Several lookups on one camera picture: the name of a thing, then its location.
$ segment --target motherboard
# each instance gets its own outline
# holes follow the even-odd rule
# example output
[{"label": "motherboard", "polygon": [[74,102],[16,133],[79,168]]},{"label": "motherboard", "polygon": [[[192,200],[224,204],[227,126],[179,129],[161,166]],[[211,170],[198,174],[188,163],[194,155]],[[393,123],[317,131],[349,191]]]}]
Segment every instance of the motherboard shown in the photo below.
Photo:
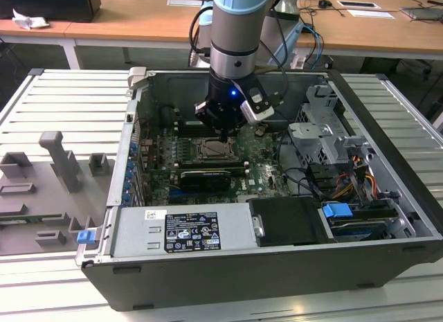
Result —
[{"label": "motherboard", "polygon": [[158,129],[142,143],[147,206],[246,202],[289,196],[275,160],[276,133],[244,127],[222,143],[217,137]]}]

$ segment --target warning label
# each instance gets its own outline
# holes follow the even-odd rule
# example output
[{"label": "warning label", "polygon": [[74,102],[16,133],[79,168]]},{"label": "warning label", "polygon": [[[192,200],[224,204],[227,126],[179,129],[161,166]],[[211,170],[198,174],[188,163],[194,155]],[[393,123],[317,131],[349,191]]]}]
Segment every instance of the warning label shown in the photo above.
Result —
[{"label": "warning label", "polygon": [[165,251],[209,251],[221,249],[217,213],[166,215]]}]

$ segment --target blue drive latch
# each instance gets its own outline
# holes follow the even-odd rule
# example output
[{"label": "blue drive latch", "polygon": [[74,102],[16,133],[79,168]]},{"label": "blue drive latch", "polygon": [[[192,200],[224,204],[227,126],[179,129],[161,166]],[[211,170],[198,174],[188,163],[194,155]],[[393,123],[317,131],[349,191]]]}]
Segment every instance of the blue drive latch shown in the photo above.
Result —
[{"label": "blue drive latch", "polygon": [[326,218],[329,217],[352,217],[351,208],[347,203],[329,203],[322,207]]}]

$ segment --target robotic arm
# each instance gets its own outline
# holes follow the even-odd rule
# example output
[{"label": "robotic arm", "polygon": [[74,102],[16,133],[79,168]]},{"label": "robotic arm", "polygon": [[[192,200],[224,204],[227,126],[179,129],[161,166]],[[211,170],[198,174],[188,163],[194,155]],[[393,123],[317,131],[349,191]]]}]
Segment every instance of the robotic arm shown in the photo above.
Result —
[{"label": "robotic arm", "polygon": [[196,117],[221,141],[247,123],[274,114],[278,94],[266,95],[254,74],[264,18],[279,0],[213,0],[210,77]]}]

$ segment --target table leg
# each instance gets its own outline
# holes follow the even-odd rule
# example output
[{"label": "table leg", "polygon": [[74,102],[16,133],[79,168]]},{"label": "table leg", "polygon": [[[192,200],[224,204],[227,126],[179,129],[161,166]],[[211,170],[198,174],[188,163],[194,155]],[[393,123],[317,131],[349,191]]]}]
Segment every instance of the table leg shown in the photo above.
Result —
[{"label": "table leg", "polygon": [[129,49],[127,47],[122,47],[123,49],[123,58],[125,59],[125,64],[131,64],[132,60],[129,56]]},{"label": "table leg", "polygon": [[77,54],[77,48],[73,39],[61,39],[60,46],[64,49],[64,54],[69,63],[70,69],[83,69],[83,63]]},{"label": "table leg", "polygon": [[438,132],[443,132],[443,112],[435,119],[433,126]]}]

